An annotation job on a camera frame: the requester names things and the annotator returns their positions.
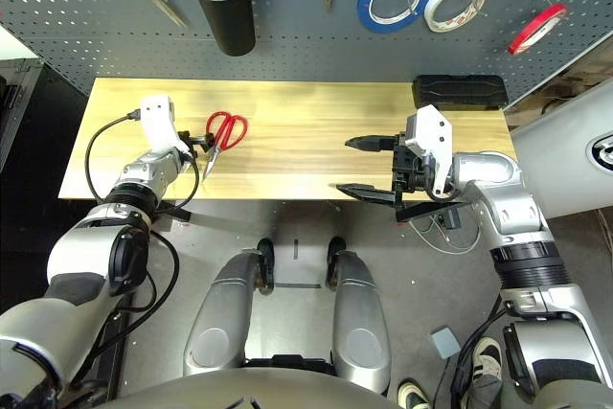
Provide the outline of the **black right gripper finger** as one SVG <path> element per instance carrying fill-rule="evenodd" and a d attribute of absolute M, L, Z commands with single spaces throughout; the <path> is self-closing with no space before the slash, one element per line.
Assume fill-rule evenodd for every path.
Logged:
<path fill-rule="evenodd" d="M 336 184 L 335 189 L 359 201 L 388 206 L 401 207 L 401 199 L 392 191 L 377 189 L 375 186 L 358 183 Z"/>
<path fill-rule="evenodd" d="M 396 144 L 397 136 L 389 135 L 358 136 L 345 142 L 346 147 L 369 152 L 391 151 Z"/>

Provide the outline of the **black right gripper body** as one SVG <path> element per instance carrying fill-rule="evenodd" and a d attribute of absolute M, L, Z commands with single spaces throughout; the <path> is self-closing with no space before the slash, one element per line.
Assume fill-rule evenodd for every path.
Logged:
<path fill-rule="evenodd" d="M 432 174 L 424 160 L 405 145 L 405 133 L 395 139 L 392 160 L 392 191 L 414 193 L 431 190 Z"/>

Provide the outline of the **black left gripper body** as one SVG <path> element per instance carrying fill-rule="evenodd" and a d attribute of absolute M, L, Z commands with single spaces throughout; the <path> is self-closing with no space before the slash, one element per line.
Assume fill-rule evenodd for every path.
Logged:
<path fill-rule="evenodd" d="M 195 152 L 193 146 L 196 144 L 196 141 L 191 138 L 190 132 L 188 130 L 178 131 L 177 135 L 180 139 L 180 147 L 178 149 L 181 151 L 181 160 L 195 160 L 197 158 L 197 153 Z"/>

